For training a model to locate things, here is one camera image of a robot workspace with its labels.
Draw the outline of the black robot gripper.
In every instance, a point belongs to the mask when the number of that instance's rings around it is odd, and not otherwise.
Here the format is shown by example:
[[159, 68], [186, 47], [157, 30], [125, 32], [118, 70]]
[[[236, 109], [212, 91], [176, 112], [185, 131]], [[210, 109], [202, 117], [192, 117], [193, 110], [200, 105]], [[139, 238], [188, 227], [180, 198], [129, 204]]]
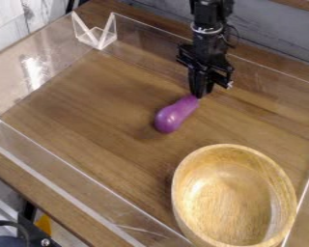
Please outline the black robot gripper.
[[216, 28], [190, 26], [193, 40], [177, 46], [176, 60], [188, 68], [190, 94], [201, 98], [210, 94], [213, 85], [229, 89], [234, 68], [226, 60], [229, 31], [225, 25]]

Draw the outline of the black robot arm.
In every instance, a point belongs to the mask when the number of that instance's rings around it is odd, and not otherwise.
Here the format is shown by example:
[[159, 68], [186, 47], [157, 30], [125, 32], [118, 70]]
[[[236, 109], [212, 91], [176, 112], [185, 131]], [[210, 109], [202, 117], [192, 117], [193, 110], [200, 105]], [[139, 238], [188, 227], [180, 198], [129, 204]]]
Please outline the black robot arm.
[[201, 98], [213, 85], [228, 89], [232, 84], [233, 66], [226, 60], [229, 43], [228, 16], [234, 0], [189, 0], [193, 21], [192, 42], [177, 46], [176, 60], [188, 68], [190, 94]]

